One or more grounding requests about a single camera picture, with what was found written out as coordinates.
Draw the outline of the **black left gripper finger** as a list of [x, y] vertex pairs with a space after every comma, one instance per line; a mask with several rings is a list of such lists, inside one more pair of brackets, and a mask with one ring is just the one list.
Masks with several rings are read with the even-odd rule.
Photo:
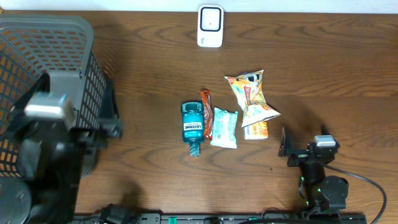
[[116, 103], [113, 80], [108, 80], [103, 100], [98, 112], [100, 129], [109, 137], [120, 139], [123, 135], [123, 122]]
[[25, 116], [24, 109], [33, 95], [37, 92], [50, 91], [50, 76], [48, 73], [43, 73], [39, 79], [32, 85], [29, 90], [24, 93], [13, 105], [9, 113], [9, 122], [12, 124], [20, 118]]

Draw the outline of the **small orange packet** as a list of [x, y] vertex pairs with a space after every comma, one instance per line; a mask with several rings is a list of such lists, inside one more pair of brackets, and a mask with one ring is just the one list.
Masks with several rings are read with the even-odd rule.
[[245, 140], [263, 140], [269, 137], [266, 121], [243, 127]]

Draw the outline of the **white wet wipes pack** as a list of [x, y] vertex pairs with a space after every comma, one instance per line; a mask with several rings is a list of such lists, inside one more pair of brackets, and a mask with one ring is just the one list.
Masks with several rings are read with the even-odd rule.
[[219, 108], [214, 109], [212, 146], [236, 149], [235, 129], [238, 120], [238, 112], [231, 113]]

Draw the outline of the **yellow snack bag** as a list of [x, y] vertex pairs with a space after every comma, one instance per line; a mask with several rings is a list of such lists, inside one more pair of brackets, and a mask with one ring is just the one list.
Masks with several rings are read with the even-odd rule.
[[243, 128], [280, 116], [278, 111], [267, 104], [263, 94], [263, 73], [263, 70], [258, 70], [256, 72], [246, 72], [236, 77], [224, 77], [243, 111]]

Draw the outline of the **blue mouthwash bottle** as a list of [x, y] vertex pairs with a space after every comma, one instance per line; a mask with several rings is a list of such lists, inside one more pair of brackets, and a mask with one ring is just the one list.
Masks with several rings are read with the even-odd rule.
[[181, 105], [182, 139], [189, 145], [192, 157], [200, 155], [200, 144], [205, 140], [204, 106], [200, 101], [188, 101]]

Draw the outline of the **red brown snack bar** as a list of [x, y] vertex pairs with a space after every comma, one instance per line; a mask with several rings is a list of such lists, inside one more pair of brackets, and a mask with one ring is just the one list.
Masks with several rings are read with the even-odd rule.
[[210, 90], [203, 89], [200, 92], [201, 100], [204, 107], [204, 122], [205, 122], [205, 130], [204, 130], [204, 138], [212, 140], [213, 136], [213, 111], [211, 108], [211, 95]]

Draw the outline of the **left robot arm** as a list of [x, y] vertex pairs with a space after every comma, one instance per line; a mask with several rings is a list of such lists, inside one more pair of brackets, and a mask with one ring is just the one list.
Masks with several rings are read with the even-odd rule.
[[69, 223], [80, 180], [123, 124], [114, 83], [78, 90], [80, 107], [43, 73], [11, 107], [1, 134], [1, 222]]

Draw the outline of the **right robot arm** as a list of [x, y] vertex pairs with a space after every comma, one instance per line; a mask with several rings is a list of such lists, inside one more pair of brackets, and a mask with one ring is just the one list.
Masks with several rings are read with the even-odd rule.
[[335, 159], [340, 145], [326, 128], [316, 135], [305, 149], [296, 149], [287, 128], [282, 129], [279, 157], [287, 158], [289, 167], [299, 167], [301, 178], [298, 191], [308, 208], [302, 217], [335, 214], [346, 208], [348, 181], [335, 175], [327, 176], [325, 167]]

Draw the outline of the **white barcode scanner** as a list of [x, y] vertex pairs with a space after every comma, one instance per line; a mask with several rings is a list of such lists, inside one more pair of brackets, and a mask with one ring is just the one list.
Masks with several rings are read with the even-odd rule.
[[197, 45], [219, 48], [223, 43], [224, 10], [221, 6], [202, 5], [198, 10]]

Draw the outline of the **grey plastic shopping basket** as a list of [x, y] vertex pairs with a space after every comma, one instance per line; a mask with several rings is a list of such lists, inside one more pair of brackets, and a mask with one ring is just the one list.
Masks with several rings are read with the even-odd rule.
[[1, 134], [12, 105], [43, 73], [54, 91], [67, 93], [80, 107], [78, 90], [88, 83], [104, 88], [93, 51], [94, 31], [78, 16], [16, 15], [1, 17]]

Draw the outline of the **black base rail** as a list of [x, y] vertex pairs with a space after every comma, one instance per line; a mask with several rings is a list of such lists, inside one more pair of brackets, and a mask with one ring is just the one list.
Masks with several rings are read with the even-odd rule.
[[304, 219], [300, 213], [268, 208], [261, 213], [162, 213], [150, 210], [128, 210], [119, 205], [109, 204], [107, 207], [89, 215], [75, 215], [72, 223], [132, 223], [132, 224], [234, 224], [234, 223], [359, 223], [367, 219], [358, 213], [348, 214], [313, 214]]

